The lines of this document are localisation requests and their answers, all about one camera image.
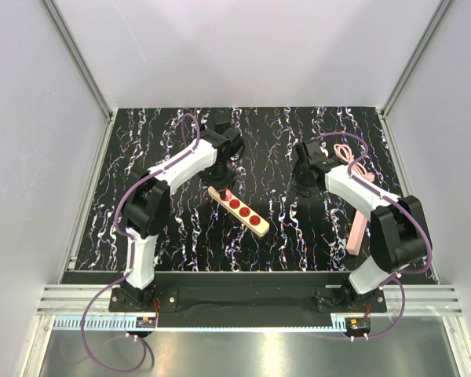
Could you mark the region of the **beige red power strip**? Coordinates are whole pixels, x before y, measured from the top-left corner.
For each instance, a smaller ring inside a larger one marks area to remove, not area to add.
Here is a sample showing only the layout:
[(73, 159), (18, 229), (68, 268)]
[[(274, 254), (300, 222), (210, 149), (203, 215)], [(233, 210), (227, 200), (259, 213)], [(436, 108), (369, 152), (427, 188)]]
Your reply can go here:
[(270, 230), (269, 223), (235, 194), (232, 193), (232, 198), (229, 201), (224, 201), (221, 194), (213, 187), (208, 188), (208, 194), (256, 236), (263, 237)]

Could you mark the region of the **pink square plug adapter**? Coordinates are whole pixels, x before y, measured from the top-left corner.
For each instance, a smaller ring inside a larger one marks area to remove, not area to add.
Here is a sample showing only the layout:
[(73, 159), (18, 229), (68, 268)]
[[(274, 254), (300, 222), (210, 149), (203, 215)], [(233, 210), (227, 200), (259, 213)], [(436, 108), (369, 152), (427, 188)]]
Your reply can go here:
[(223, 192), (223, 195), (221, 196), (221, 198), (222, 198), (224, 201), (229, 201), (229, 200), (232, 198), (232, 193), (231, 193), (231, 191), (227, 188), (227, 189)]

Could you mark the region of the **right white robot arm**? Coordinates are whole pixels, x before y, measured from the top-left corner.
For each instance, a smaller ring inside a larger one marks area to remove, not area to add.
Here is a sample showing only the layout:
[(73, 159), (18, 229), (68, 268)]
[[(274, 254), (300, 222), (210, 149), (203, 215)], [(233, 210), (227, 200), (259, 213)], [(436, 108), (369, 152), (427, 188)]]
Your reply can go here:
[(398, 196), (376, 186), (348, 145), (335, 144), (332, 154), (322, 149), (322, 137), (296, 145), (293, 179), (299, 191), (323, 190), (350, 204), (370, 230), (370, 255), (330, 297), (317, 296), (328, 309), (358, 311), (374, 293), (400, 274), (429, 269), (433, 246), (421, 201)]

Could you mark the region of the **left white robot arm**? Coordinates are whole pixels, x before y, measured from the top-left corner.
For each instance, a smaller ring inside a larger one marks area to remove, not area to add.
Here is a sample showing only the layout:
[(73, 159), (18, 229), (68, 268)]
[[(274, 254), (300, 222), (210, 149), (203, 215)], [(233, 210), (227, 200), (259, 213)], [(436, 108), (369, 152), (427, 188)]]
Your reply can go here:
[(197, 175), (222, 199), (228, 199), (236, 182), (228, 163), (244, 150), (237, 130), (230, 127), (222, 134), (204, 130), (184, 151), (132, 174), (136, 181), (118, 205), (120, 223), (115, 229), (127, 238), (126, 269), (119, 285), (135, 310), (148, 309), (154, 300), (155, 247), (170, 218), (171, 196)]

